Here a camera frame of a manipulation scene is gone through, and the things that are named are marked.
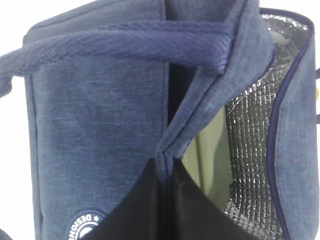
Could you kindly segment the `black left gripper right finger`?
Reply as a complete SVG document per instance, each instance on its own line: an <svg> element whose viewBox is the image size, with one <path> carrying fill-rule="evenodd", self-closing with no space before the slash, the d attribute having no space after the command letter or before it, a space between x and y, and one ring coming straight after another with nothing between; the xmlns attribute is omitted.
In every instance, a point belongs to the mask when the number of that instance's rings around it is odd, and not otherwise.
<svg viewBox="0 0 320 240"><path fill-rule="evenodd" d="M176 240L257 239L204 195L180 159L173 161L172 198Z"/></svg>

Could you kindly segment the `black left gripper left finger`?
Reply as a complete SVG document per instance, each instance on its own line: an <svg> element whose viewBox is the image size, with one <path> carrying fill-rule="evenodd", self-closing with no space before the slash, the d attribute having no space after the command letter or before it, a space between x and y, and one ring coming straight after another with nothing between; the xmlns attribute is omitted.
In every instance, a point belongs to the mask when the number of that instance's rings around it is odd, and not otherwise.
<svg viewBox="0 0 320 240"><path fill-rule="evenodd" d="M90 233L86 240L159 240L159 180L149 159L126 197Z"/></svg>

